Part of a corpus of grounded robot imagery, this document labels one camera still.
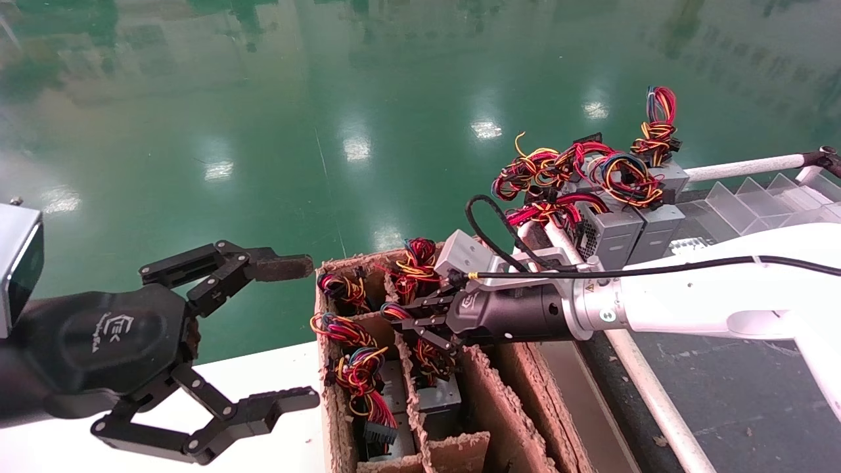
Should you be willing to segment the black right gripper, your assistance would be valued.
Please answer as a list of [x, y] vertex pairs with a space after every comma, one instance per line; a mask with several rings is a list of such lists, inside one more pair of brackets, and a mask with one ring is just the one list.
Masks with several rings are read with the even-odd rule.
[[[407, 341], [426, 342], [447, 355], [455, 355], [461, 346], [454, 335], [466, 344], [574, 339], [562, 297], [551, 284], [460, 293], [459, 288], [440, 288], [399, 305], [394, 330]], [[452, 305], [453, 332], [445, 323]]]

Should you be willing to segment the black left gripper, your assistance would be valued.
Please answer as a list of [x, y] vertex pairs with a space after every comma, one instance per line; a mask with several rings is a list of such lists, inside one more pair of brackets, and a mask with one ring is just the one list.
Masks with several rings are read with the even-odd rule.
[[[270, 434], [283, 414], [318, 407], [319, 394], [306, 386], [229, 400], [180, 365], [191, 356], [189, 317], [211, 315], [249, 282], [297, 281], [314, 271], [307, 254], [219, 240], [143, 266], [147, 286], [138, 290], [34, 300], [13, 329], [13, 419], [75, 420], [111, 410], [91, 426], [107, 446], [208, 465], [238, 440]], [[190, 282], [186, 300], [171, 291]], [[207, 425], [181, 433], [133, 421], [178, 389], [210, 413]]]

